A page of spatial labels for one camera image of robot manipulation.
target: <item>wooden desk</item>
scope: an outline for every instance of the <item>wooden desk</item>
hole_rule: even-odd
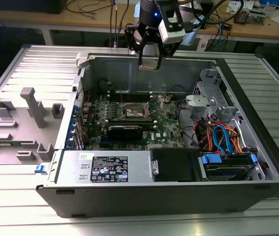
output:
[[[83,3],[91,4],[97,1],[94,0],[81,0]],[[89,6],[85,9],[93,10],[103,6],[109,5],[108,0],[104,0],[98,5]],[[126,4],[119,4],[118,23],[126,8]],[[134,23],[134,7],[130,4],[128,12],[124,18],[123,26],[126,23]],[[77,4],[73,3],[70,9],[77,11]],[[218,11],[219,15],[226,18],[228,15]],[[109,16],[110,8],[107,7],[96,12],[96,19],[83,16],[82,14],[73,13],[66,9],[59,14],[46,14],[35,12],[13,12],[13,11],[0,11],[0,20],[8,27],[40,29],[43,32],[44,39],[47,45],[52,45],[53,40],[50,30],[75,30],[75,31],[94,31],[94,32],[109,32]],[[233,25],[229,40],[237,41],[251,41],[251,42],[269,42],[279,43],[279,23],[266,19],[264,25],[258,24],[234,24],[233,20],[230,21]],[[198,37],[203,40],[209,40],[212,36],[217,34],[217,29],[213,25],[209,25],[207,29],[201,29]]]

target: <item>circuit board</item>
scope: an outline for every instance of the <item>circuit board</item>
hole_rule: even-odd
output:
[[[99,98],[87,110],[84,127],[85,150],[149,150],[151,148],[183,148],[183,134],[176,121],[176,102],[162,103],[163,96],[149,103],[111,102]],[[143,128],[141,140],[110,141],[106,130],[112,125]]]

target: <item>motherboard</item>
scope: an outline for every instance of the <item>motherboard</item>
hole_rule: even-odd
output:
[[[166,94],[100,96],[85,102],[85,150],[183,148],[176,101]]]

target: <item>blue cable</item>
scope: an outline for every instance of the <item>blue cable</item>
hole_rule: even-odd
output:
[[[214,144],[216,145],[216,147],[222,152],[222,154],[226,154],[226,152],[224,151],[224,149],[219,145],[219,143],[217,142],[217,130],[218,129],[222,129],[224,136],[226,138],[226,144],[227,144],[227,148],[228,148],[228,152],[229,153],[234,153],[233,147],[230,143],[230,139],[229,139],[229,134],[228,131],[221,125],[217,125],[214,130],[213,130],[213,140],[214,140]]]
[[[220,43],[221,43],[221,38],[222,38],[222,29],[221,29],[221,25],[219,25],[219,33],[220,33],[220,36],[219,36],[219,40],[218,40],[218,45],[216,46],[215,48],[215,52],[218,50],[218,48],[220,47]]]

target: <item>power supply label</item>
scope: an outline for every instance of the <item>power supply label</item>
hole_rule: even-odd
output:
[[[127,156],[94,156],[91,182],[128,182]]]

